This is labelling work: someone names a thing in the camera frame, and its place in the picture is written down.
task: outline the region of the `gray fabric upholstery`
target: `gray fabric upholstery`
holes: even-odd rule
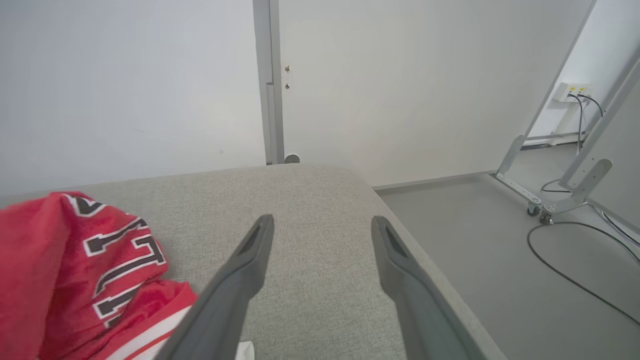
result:
[[[377,194],[352,172],[277,165],[82,186],[98,201],[141,216],[163,246],[169,279],[196,291],[255,219],[275,218],[264,287],[250,302],[242,340],[257,359],[287,356],[402,358],[394,303],[382,292],[371,218],[387,217],[490,359],[503,359],[438,267]],[[36,197],[43,194],[31,194]],[[9,202],[21,198],[5,199]]]

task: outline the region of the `black cable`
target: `black cable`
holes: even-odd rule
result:
[[[531,233],[533,233],[535,230],[539,229],[540,227],[548,227],[548,226],[555,226],[555,225],[561,225],[561,224],[575,224],[575,225],[582,225],[582,226],[586,226],[586,227],[590,227],[594,230],[600,231],[601,233],[605,234],[606,236],[610,237],[611,239],[615,240],[617,243],[619,243],[620,245],[622,245],[627,251],[629,251],[629,253],[631,253],[633,255],[633,257],[636,259],[636,261],[640,262],[640,259],[638,259],[638,257],[631,251],[630,248],[628,248],[625,244],[623,244],[620,240],[618,240],[617,238],[615,238],[613,235],[607,233],[604,230],[598,229],[595,226],[591,226],[591,225],[587,225],[587,224],[583,224],[581,222],[574,222],[574,221],[564,221],[564,222],[556,222],[552,225],[538,225],[536,227],[534,227],[533,229],[531,229],[529,231],[529,233],[527,234],[527,243],[529,244],[529,248],[531,249],[531,252],[533,252],[533,254],[538,258],[538,260],[542,261],[543,264],[547,265],[551,270],[555,271],[558,275],[560,275],[561,277],[564,277],[565,279],[569,280],[572,284],[578,286],[580,289],[588,292],[589,294],[593,295],[594,297],[596,297],[598,300],[604,302],[605,304],[611,306],[612,309],[616,310],[617,312],[621,313],[622,315],[626,316],[627,318],[631,319],[631,321],[633,321],[634,323],[636,323],[636,325],[640,326],[640,322],[638,322],[638,320],[636,320],[633,316],[627,314],[626,312],[624,312],[624,310],[620,309],[619,307],[615,306],[614,304],[611,304],[610,302],[606,301],[605,299],[603,299],[601,296],[599,296],[598,294],[594,293],[593,291],[585,288],[584,286],[580,285],[577,281],[573,280],[572,278],[568,277],[567,275],[563,274],[562,272],[560,272],[560,270],[554,268],[553,266],[551,266],[551,264],[547,263],[537,252],[536,250],[533,248],[533,246],[531,245]]]
[[[593,98],[590,98],[590,97],[588,97],[588,96],[586,96],[586,95],[578,94],[578,96],[579,96],[579,97],[586,97],[587,99],[589,99],[589,100],[591,100],[591,101],[595,102],[595,103],[596,103],[596,105],[598,105],[598,109],[600,109],[600,117],[604,117],[604,111],[602,110],[602,107],[600,106],[600,104],[598,104],[598,102],[597,102],[597,101],[593,100]]]
[[[620,226],[618,226],[618,224],[616,224],[615,222],[613,222],[613,220],[611,220],[611,218],[609,218],[609,216],[607,214],[604,213],[604,211],[602,212],[602,216],[606,219],[606,221],[609,223],[609,225],[613,226],[616,230],[618,230],[618,232],[622,235],[624,235],[626,238],[628,238],[632,243],[636,244],[636,246],[640,246],[640,243],[631,235],[629,235],[628,232],[626,232],[623,228],[621,228]]]
[[[578,120],[578,151],[580,151],[580,148],[582,148],[582,145],[580,143],[580,134],[582,133],[582,101],[580,101],[580,98],[578,98],[576,95],[569,94],[567,96],[574,97],[576,100],[578,100],[578,104],[580,104],[580,119]]]
[[[549,185],[550,183],[554,183],[556,181],[560,181],[560,179],[556,179],[556,180],[551,180],[548,183],[544,184],[541,188],[540,191],[541,192],[548,192],[548,193],[570,193],[569,190],[547,190],[545,189],[546,185]]]

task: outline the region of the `white wall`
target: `white wall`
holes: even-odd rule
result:
[[[0,3],[0,195],[264,164],[251,1]]]
[[[571,106],[571,103],[552,99],[560,82],[594,84],[596,87],[591,96],[602,104],[610,92],[615,91],[614,84],[639,48],[640,1],[597,0],[529,136],[551,134]],[[595,116],[597,111],[597,106],[590,104],[586,119],[588,121],[597,119]],[[567,126],[558,129],[559,132],[578,131],[579,113],[576,111]],[[532,140],[525,144],[545,142],[547,141]]]
[[[280,0],[285,153],[371,186],[496,171],[592,0]]]

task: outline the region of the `baseboard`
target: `baseboard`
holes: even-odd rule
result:
[[[582,137],[582,141],[584,141],[589,135],[585,134],[584,137]],[[566,138],[558,138],[558,139],[551,139],[551,141],[549,141],[549,144],[551,146],[556,146],[556,145],[562,145],[565,143],[577,143],[578,142],[578,135],[573,135],[573,136],[567,136]]]
[[[525,145],[525,146],[520,148],[520,151],[522,151],[522,150],[542,149],[544,147],[550,147],[550,146],[551,146],[551,144],[549,144],[549,143],[537,143],[536,145]]]
[[[435,183],[438,181],[445,181],[445,180],[453,180],[453,179],[461,179],[463,177],[470,177],[470,176],[476,176],[476,175],[486,175],[486,174],[495,174],[496,172],[498,172],[498,170],[488,170],[488,171],[480,171],[480,172],[473,172],[471,174],[462,174],[462,175],[453,175],[453,176],[445,176],[445,177],[437,177],[435,179],[427,179],[427,180],[418,180],[418,181],[409,181],[407,183],[397,183],[397,184],[389,184],[389,185],[380,185],[380,186],[372,186],[371,188],[374,191],[378,191],[378,190],[386,190],[386,189],[393,189],[393,188],[401,188],[403,186],[411,186],[411,185],[420,185],[420,184],[428,184],[428,183]]]

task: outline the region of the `caster wheel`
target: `caster wheel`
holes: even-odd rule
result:
[[[542,225],[553,225],[554,221],[551,219],[551,214],[543,213],[542,216],[540,216],[540,223]]]
[[[537,214],[540,214],[540,207],[535,206],[534,204],[529,204],[529,207],[527,208],[527,214],[529,214],[530,217],[534,217]]]

